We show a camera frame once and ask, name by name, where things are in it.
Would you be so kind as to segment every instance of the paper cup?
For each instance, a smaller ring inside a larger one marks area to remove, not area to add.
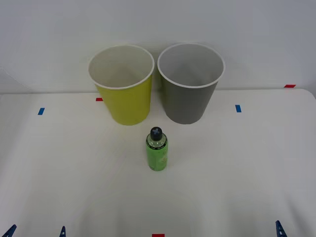
[[[154,66],[150,52],[135,45],[108,48],[91,60],[89,74],[116,122],[134,125],[147,117]]]
[[[223,58],[199,43],[180,43],[158,58],[163,106],[167,116],[180,124],[198,121],[225,71]]]

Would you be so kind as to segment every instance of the bottle label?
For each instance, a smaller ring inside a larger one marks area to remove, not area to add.
[[[147,152],[147,160],[148,165],[150,169],[155,171],[160,171],[165,169],[167,166],[167,153],[168,153],[168,141],[159,148],[158,150],[155,150],[151,148],[148,144],[146,146],[146,152]]]

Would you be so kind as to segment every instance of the yellow cup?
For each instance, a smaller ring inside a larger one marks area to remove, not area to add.
[[[91,60],[90,76],[116,122],[134,125],[147,117],[154,66],[150,52],[135,45],[105,49]]]

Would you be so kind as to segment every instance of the blue clip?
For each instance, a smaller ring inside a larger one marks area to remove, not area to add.
[[[16,225],[13,225],[2,237],[12,237],[13,233],[15,232]]]
[[[276,235],[277,237],[287,237],[280,221],[276,221]]]
[[[63,226],[63,228],[61,228],[61,232],[59,237],[66,237],[66,228]]]

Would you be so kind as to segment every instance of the gray cup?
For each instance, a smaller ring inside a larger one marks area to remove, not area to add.
[[[223,58],[199,43],[180,43],[158,58],[167,116],[180,124],[198,121],[225,71]]]

